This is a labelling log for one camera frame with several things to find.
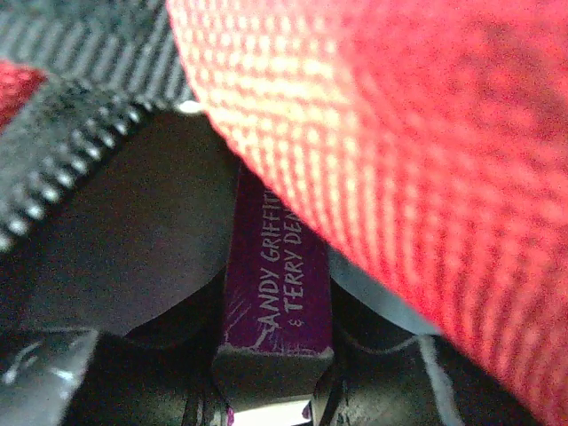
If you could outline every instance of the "purple book spine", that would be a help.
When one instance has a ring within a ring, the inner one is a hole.
[[[325,243],[241,167],[220,350],[328,354],[330,297]]]

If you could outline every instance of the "red mesh fabric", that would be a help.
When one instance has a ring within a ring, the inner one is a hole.
[[[309,225],[568,423],[568,8],[169,0],[191,84]]]
[[[0,131],[43,82],[43,74],[0,60]]]

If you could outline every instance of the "purple book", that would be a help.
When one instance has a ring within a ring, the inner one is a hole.
[[[237,413],[309,399],[333,356],[327,246],[242,166],[217,383]]]

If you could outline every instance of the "woven texture fabric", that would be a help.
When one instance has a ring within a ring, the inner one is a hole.
[[[568,424],[568,8],[169,0],[191,85],[303,220]]]
[[[44,81],[43,74],[28,67],[0,61],[0,130]]]

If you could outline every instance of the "red strap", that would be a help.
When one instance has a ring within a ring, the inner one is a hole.
[[[0,60],[0,130],[43,82],[43,74]]]
[[[568,8],[169,0],[191,85],[309,225],[568,423]]]

